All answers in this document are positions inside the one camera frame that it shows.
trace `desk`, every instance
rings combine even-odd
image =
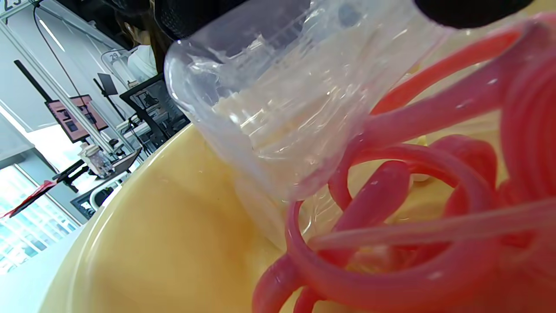
[[[8,275],[0,276],[2,312],[39,312],[52,280],[82,230],[76,229]]]

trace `light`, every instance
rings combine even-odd
[[[66,50],[64,49],[64,47],[62,47],[62,44],[60,43],[60,41],[58,41],[58,39],[56,39],[54,34],[50,31],[50,28],[48,28],[48,26],[46,26],[46,24],[42,21],[42,19],[39,19],[38,21],[42,25],[42,27],[44,27],[46,29],[46,31],[48,32],[50,37],[52,37],[52,39],[54,39],[54,42],[58,45],[58,47],[60,47],[60,49],[62,49],[62,51],[65,52]]]

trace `woman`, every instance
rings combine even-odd
[[[122,31],[137,45],[127,60],[127,66],[138,82],[163,72],[164,56],[172,40],[164,35],[149,12],[127,16],[116,12],[116,21]]]

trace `monitor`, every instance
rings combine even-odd
[[[98,131],[108,128],[106,122],[98,114],[91,105],[91,96],[83,95],[70,98],[72,103],[81,110],[81,113],[94,125]],[[81,126],[81,124],[66,110],[66,107],[59,100],[46,102],[46,106],[62,127],[72,143],[84,140],[89,133]]]
[[[118,94],[118,90],[114,85],[112,76],[110,76],[109,74],[98,73],[98,78],[101,80],[102,88],[105,90],[107,96]]]

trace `dark hair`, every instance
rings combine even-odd
[[[130,26],[136,27],[141,31],[147,31],[151,39],[151,48],[155,56],[156,70],[160,74],[164,72],[164,58],[168,49],[172,45],[172,40],[166,36],[158,27],[151,12],[146,12],[139,16],[128,16],[116,11],[116,21],[122,31],[132,40],[133,35],[125,26],[128,23]]]

